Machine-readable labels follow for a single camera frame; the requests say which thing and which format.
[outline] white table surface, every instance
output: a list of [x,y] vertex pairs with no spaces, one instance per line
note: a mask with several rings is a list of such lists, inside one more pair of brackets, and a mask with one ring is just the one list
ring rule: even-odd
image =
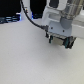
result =
[[70,50],[29,21],[0,24],[0,84],[84,84],[84,40]]

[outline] cable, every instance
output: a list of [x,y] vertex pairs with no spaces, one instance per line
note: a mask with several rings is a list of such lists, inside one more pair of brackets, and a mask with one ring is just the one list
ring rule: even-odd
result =
[[41,29],[45,29],[45,26],[38,25],[38,24],[34,23],[34,22],[29,18],[29,16],[27,15],[27,12],[26,12],[26,10],[25,10],[23,1],[22,1],[22,0],[20,0],[20,1],[21,1],[21,5],[22,5],[23,11],[24,11],[24,13],[25,13],[27,19],[28,19],[33,25],[35,25],[35,26],[37,26],[37,27],[39,27],[39,28],[41,28]]

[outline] screw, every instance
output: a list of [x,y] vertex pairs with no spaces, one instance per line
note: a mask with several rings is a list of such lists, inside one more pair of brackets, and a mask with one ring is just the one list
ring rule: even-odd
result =
[[53,29],[53,27],[51,27],[51,29]]
[[63,30],[63,32],[65,32],[65,31]]

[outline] robotic arm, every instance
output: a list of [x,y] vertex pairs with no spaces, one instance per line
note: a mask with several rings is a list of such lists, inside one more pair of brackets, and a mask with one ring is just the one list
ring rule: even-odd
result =
[[59,45],[71,49],[77,37],[84,39],[83,4],[84,0],[47,0],[42,17],[42,26],[30,21],[35,26],[46,30],[49,43],[55,41]]

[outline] black cable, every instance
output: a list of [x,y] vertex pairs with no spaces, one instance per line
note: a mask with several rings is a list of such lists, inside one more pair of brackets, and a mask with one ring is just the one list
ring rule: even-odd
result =
[[29,16],[27,15],[26,10],[25,10],[25,8],[24,8],[23,1],[22,1],[22,0],[20,0],[20,1],[21,1],[21,5],[22,5],[23,11],[24,11],[24,13],[25,13],[27,19],[28,19],[33,25],[35,25],[35,26],[37,26],[37,27],[40,27],[41,29],[45,29],[44,26],[41,26],[41,25],[38,25],[38,24],[34,23],[34,22],[29,18]]

